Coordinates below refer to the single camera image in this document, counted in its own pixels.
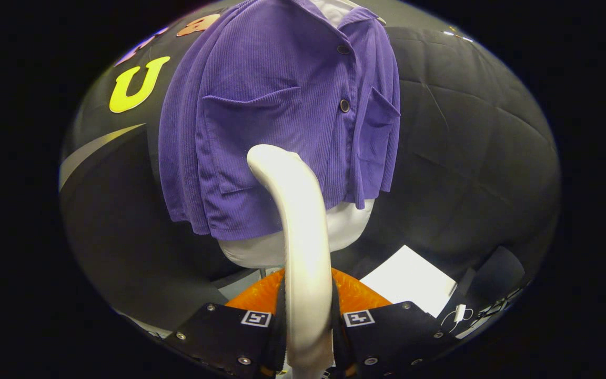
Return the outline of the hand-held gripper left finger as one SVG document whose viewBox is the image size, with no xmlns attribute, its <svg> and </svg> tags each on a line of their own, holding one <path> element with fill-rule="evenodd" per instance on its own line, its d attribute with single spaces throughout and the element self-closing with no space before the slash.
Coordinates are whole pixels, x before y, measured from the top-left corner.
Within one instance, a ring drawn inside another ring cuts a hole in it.
<svg viewBox="0 0 606 379">
<path fill-rule="evenodd" d="M 274 378 L 286 355 L 285 271 L 227 304 L 202 305 L 164 339 L 174 353 L 221 378 Z"/>
</svg>

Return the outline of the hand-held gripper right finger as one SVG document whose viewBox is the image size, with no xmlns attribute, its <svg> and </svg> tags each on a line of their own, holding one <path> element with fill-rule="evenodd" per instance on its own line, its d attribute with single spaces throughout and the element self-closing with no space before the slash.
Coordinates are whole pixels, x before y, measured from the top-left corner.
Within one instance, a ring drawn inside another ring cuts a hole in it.
<svg viewBox="0 0 606 379">
<path fill-rule="evenodd" d="M 393 304 L 358 279 L 332 269 L 332 378 L 412 378 L 413 370 L 459 341 L 414 302 Z"/>
</svg>

